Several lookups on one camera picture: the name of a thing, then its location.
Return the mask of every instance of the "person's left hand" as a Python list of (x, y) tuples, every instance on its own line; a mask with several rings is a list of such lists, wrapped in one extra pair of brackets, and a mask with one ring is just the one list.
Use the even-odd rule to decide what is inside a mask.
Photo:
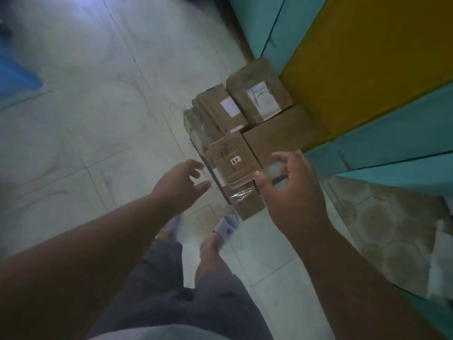
[(174, 215), (183, 213), (200, 198), (210, 187), (210, 181), (203, 181), (198, 185), (190, 177), (198, 179), (204, 164), (189, 159), (177, 164), (157, 182), (151, 195), (166, 201)]

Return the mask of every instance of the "stack of cardboard boxes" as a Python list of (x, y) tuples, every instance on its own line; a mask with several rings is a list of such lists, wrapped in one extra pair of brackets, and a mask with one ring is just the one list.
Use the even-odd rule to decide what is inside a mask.
[(273, 152), (306, 148), (319, 136), (263, 57), (232, 74), (226, 88), (200, 93), (192, 106), (184, 111), (186, 131), (243, 220), (265, 208), (254, 172), (275, 162)]

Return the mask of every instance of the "person's right arm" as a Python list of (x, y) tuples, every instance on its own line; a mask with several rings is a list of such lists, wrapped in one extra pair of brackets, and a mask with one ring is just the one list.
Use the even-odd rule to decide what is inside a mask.
[(286, 189), (258, 172), (256, 184), (302, 259), (336, 339), (445, 339), (333, 228), (309, 161), (296, 153), (273, 156), (286, 163)]

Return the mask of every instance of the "hand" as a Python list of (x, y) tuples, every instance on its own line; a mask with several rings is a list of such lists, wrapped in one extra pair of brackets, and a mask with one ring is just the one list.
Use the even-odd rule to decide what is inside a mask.
[(175, 165), (160, 178), (151, 195), (164, 200), (173, 215), (183, 213), (211, 187), (210, 181), (194, 185), (190, 180), (190, 177), (198, 179), (197, 170), (203, 168), (204, 164), (192, 159)]
[(309, 160), (288, 152), (272, 156), (286, 164), (280, 170), (289, 175), (285, 190), (277, 190), (262, 172), (255, 173), (255, 182), (280, 231), (288, 238), (300, 238), (330, 224), (324, 194)]

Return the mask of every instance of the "gray pants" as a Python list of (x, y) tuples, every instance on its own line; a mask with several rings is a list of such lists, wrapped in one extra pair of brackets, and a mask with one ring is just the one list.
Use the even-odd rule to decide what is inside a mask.
[(121, 329), (184, 324), (231, 340), (272, 340), (241, 280), (211, 271), (195, 289), (183, 287), (183, 247), (156, 239), (87, 338)]

